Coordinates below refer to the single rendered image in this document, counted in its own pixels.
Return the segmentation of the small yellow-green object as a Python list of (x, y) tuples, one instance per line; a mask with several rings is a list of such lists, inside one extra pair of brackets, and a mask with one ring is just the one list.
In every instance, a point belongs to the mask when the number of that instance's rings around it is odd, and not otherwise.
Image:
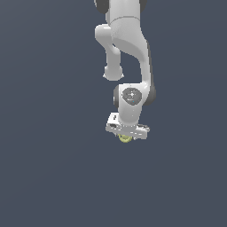
[(123, 143), (128, 143), (132, 140), (132, 137), (121, 135), (121, 134), (119, 134), (118, 137), (119, 137), (120, 141)]

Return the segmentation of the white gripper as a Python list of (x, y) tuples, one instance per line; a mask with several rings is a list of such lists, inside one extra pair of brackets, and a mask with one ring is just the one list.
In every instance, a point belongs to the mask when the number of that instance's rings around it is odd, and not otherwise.
[(143, 124), (137, 124), (132, 126), (125, 126), (119, 121), (118, 113), (110, 113), (107, 123), (106, 131), (114, 133), (116, 136), (119, 134), (132, 137), (136, 139), (146, 139), (147, 133), (150, 131), (150, 128)]

